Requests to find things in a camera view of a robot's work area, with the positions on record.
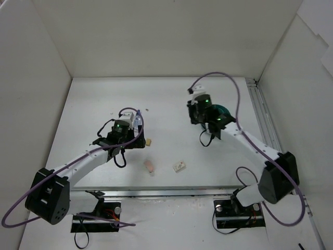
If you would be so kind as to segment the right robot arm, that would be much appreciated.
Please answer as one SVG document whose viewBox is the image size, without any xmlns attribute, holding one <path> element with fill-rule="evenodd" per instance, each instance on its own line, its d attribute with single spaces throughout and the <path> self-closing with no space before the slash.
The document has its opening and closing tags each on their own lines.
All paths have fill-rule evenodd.
<svg viewBox="0 0 333 250">
<path fill-rule="evenodd" d="M 231 144 L 261 172 L 258 184 L 235 193 L 235 198 L 230 202 L 233 213 L 241 215 L 256 202 L 276 204 L 294 189 L 290 180 L 276 165 L 299 185 L 295 156 L 290 152 L 281 153 L 239 129 L 233 116 L 223 114 L 213 107 L 209 94 L 194 94 L 187 102 L 187 107 L 191 123 L 201 125 L 205 132 L 210 133 L 210 141 L 217 138 Z"/>
</svg>

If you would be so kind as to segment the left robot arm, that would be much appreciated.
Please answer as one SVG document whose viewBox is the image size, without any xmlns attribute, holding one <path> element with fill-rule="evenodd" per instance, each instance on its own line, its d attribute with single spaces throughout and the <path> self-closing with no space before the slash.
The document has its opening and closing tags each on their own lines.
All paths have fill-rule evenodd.
<svg viewBox="0 0 333 250">
<path fill-rule="evenodd" d="M 25 200 L 26 209 L 52 225 L 66 215 L 87 213 L 91 218 L 99 218 L 104 213 L 103 198 L 91 192 L 74 196 L 71 190 L 87 174 L 117 154 L 123 155 L 127 149 L 144 148 L 145 144 L 143 124 L 135 134 L 131 122 L 115 120 L 107 136 L 99 135 L 78 158 L 55 169 L 39 170 Z"/>
</svg>

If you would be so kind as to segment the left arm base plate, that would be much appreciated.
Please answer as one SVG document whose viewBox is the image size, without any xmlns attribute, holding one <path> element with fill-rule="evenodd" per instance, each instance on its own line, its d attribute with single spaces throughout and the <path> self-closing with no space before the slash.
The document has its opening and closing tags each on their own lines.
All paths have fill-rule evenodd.
<svg viewBox="0 0 333 250">
<path fill-rule="evenodd" d="M 105 202 L 98 211 L 88 212 L 87 215 L 111 220 L 120 219 L 121 203 L 119 201 Z M 73 216 L 71 233 L 111 233 L 119 232 L 114 223 L 92 218 Z"/>
</svg>

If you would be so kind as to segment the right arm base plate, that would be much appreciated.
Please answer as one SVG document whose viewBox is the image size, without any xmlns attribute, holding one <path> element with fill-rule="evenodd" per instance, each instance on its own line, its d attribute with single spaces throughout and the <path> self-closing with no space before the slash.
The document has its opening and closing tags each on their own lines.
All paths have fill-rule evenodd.
<svg viewBox="0 0 333 250">
<path fill-rule="evenodd" d="M 259 204 L 251 205 L 243 211 L 236 211 L 230 199 L 215 199 L 213 205 L 213 225 L 223 233 L 244 228 L 266 227 L 263 210 Z"/>
</svg>

